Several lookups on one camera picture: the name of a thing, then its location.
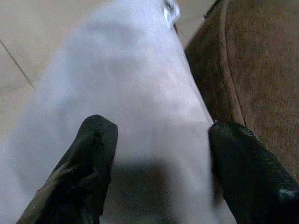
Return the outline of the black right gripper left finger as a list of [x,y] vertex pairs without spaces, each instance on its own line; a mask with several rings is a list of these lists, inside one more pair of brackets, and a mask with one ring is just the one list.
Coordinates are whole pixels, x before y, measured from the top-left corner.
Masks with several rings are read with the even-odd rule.
[[16,224],[100,224],[117,139],[116,124],[87,117]]

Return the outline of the white pillow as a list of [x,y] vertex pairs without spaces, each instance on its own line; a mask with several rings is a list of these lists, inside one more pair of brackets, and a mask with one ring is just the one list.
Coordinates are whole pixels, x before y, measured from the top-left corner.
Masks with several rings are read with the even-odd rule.
[[0,145],[0,224],[15,224],[94,114],[118,126],[100,224],[236,224],[214,190],[213,120],[179,17],[176,0],[115,0],[70,34]]

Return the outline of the brown fabric sofa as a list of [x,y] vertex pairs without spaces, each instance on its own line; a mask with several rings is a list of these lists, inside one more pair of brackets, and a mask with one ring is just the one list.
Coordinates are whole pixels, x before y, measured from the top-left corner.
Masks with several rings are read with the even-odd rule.
[[253,131],[299,182],[299,0],[216,0],[185,53],[212,118]]

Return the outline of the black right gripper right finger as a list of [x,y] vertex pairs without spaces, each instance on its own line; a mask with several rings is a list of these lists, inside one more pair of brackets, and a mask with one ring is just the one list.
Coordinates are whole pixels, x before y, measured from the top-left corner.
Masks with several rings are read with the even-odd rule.
[[299,183],[245,126],[209,130],[215,172],[237,224],[299,224]]

